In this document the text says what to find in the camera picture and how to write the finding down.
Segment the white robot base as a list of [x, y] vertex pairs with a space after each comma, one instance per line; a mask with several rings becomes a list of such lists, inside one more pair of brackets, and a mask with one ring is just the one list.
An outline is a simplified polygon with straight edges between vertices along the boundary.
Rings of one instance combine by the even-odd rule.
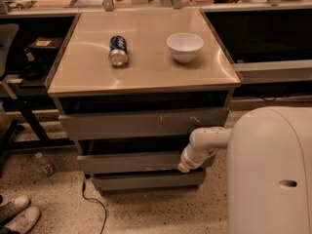
[[227, 147], [229, 234], [312, 234], [312, 109], [242, 116]]

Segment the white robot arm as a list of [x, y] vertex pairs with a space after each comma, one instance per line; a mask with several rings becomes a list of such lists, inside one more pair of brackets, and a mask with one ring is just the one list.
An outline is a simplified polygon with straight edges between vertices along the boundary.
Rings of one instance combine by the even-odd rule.
[[189, 173], [216, 155], [219, 149], [226, 149], [232, 130], [222, 127], [198, 128], [189, 136], [189, 142], [180, 155], [177, 169]]

